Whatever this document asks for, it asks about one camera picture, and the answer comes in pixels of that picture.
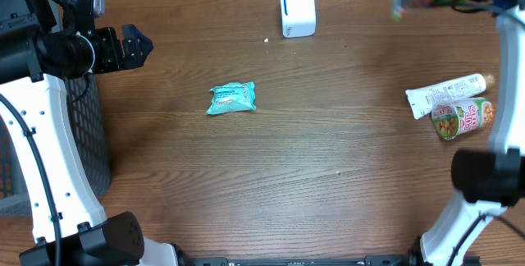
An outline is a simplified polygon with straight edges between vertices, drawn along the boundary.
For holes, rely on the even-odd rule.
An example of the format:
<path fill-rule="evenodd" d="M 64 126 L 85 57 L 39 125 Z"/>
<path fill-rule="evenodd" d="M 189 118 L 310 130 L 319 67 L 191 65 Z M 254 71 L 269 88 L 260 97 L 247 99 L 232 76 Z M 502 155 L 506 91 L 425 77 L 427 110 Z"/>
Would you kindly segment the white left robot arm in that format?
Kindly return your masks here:
<path fill-rule="evenodd" d="M 135 26 L 97 28 L 105 0 L 1 0 L 1 115 L 32 205 L 24 265 L 170 265 L 173 244 L 145 237 L 130 212 L 108 217 L 85 175 L 66 82 L 142 67 L 152 41 Z"/>

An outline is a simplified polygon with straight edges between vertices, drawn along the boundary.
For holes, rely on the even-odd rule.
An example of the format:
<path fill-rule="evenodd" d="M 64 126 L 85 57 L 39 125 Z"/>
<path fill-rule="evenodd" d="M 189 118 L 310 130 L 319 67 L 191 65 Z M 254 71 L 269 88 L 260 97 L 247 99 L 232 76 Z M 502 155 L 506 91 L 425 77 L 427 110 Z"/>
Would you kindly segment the white conditioner tube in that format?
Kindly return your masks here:
<path fill-rule="evenodd" d="M 413 117 L 418 120 L 431 113 L 439 103 L 454 102 L 474 97 L 495 86 L 492 74 L 474 73 L 418 89 L 407 89 L 405 94 Z"/>

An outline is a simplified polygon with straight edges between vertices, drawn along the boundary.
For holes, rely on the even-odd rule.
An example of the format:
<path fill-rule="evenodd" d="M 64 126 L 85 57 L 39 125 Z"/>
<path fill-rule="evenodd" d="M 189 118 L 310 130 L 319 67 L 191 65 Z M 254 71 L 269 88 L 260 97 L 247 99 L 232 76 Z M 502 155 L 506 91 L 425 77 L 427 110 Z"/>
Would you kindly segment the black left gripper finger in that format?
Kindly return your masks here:
<path fill-rule="evenodd" d="M 123 25 L 122 45 L 126 53 L 151 53 L 153 41 L 143 35 L 135 25 Z"/>
<path fill-rule="evenodd" d="M 148 55 L 153 51 L 152 48 L 124 49 L 123 69 L 130 70 L 140 68 L 144 65 Z"/>

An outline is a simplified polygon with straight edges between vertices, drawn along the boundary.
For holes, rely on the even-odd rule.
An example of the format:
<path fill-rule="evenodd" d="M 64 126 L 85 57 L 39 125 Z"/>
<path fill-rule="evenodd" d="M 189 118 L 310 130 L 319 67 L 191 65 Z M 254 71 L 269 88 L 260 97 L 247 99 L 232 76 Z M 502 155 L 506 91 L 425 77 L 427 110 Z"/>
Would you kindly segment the teal foil packet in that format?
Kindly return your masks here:
<path fill-rule="evenodd" d="M 253 82 L 231 82 L 210 89 L 213 94 L 208 115 L 221 115 L 229 112 L 255 111 L 255 84 Z"/>

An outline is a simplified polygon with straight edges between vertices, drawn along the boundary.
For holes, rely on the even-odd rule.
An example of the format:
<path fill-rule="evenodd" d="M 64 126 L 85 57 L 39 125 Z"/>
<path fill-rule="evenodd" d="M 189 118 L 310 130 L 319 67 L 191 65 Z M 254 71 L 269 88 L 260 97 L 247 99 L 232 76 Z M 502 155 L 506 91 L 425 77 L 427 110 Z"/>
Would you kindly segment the green cup noodles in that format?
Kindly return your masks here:
<path fill-rule="evenodd" d="M 495 120 L 495 109 L 483 97 L 462 99 L 436 105 L 431 111 L 431 120 L 439 137 L 452 140 L 491 125 Z"/>

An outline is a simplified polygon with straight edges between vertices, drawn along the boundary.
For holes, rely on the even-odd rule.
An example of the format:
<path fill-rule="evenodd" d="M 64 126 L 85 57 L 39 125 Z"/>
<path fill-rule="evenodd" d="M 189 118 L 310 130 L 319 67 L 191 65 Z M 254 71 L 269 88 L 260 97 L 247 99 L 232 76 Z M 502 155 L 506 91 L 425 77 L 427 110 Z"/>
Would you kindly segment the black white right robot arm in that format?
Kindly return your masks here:
<path fill-rule="evenodd" d="M 500 40 L 497 113 L 486 151 L 459 150 L 454 193 L 414 246 L 410 265 L 462 265 L 484 228 L 524 196 L 524 0 L 428 0 L 431 7 L 491 12 Z"/>

